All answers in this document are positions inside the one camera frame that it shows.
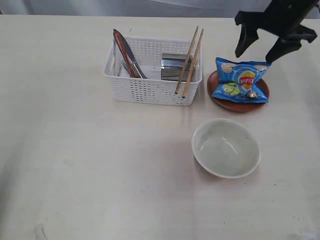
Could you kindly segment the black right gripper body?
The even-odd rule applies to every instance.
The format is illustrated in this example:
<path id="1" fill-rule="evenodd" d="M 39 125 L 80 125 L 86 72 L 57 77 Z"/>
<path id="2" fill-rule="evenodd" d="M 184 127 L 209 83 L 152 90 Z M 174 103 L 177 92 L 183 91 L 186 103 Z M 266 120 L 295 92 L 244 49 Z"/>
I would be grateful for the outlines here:
<path id="1" fill-rule="evenodd" d="M 256 41 L 259 38 L 257 30 L 262 29 L 281 39 L 311 43 L 318 35 L 301 22 L 317 4 L 316 0 L 272 0 L 263 12 L 241 10 L 234 18 L 235 24 L 241 26 L 239 41 Z"/>

